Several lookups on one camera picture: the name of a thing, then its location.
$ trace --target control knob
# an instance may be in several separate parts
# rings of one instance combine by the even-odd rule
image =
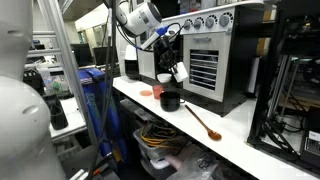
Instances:
[[[225,27],[228,25],[230,19],[229,19],[229,16],[228,15],[222,15],[220,16],[220,19],[219,19],[219,24],[222,26],[222,27]]]
[[[200,20],[200,19],[196,19],[196,20],[194,21],[194,23],[193,23],[193,27],[194,27],[195,29],[200,29],[201,24],[202,24],[201,20]]]
[[[184,28],[185,30],[189,30],[190,27],[191,27],[191,22],[190,22],[190,21],[184,22],[183,28]]]
[[[212,17],[209,17],[207,20],[206,20],[206,27],[207,28],[212,28],[214,24],[214,19]]]

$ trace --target white shelf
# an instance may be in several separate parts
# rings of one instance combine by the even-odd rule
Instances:
[[[78,104],[75,98],[60,100],[63,111],[66,115],[68,126],[61,130],[54,130],[50,124],[50,132],[52,141],[57,141],[72,134],[84,131],[87,129],[86,122],[83,119]]]
[[[205,129],[183,105],[177,111],[169,113],[161,109],[160,101],[154,99],[152,95],[144,97],[139,94],[141,90],[152,91],[151,86],[139,81],[128,81],[128,78],[123,76],[114,80],[113,87],[258,179],[317,179],[246,143],[256,105],[255,101],[248,100],[224,118],[191,103],[185,103],[209,128],[222,135],[222,140],[215,142],[208,137]]]

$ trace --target vent grille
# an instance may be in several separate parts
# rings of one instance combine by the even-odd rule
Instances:
[[[320,156],[320,145],[318,141],[307,138],[305,144],[305,150]]]
[[[189,83],[215,91],[218,57],[218,51],[190,50]]]

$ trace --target black mug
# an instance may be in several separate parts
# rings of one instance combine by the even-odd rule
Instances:
[[[174,91],[166,91],[160,94],[160,105],[164,111],[176,111],[180,107],[180,94]]]

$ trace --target white robot body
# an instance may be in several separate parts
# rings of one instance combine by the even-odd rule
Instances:
[[[0,6],[0,179],[66,179],[54,152],[50,111],[21,82],[32,39],[33,0]]]

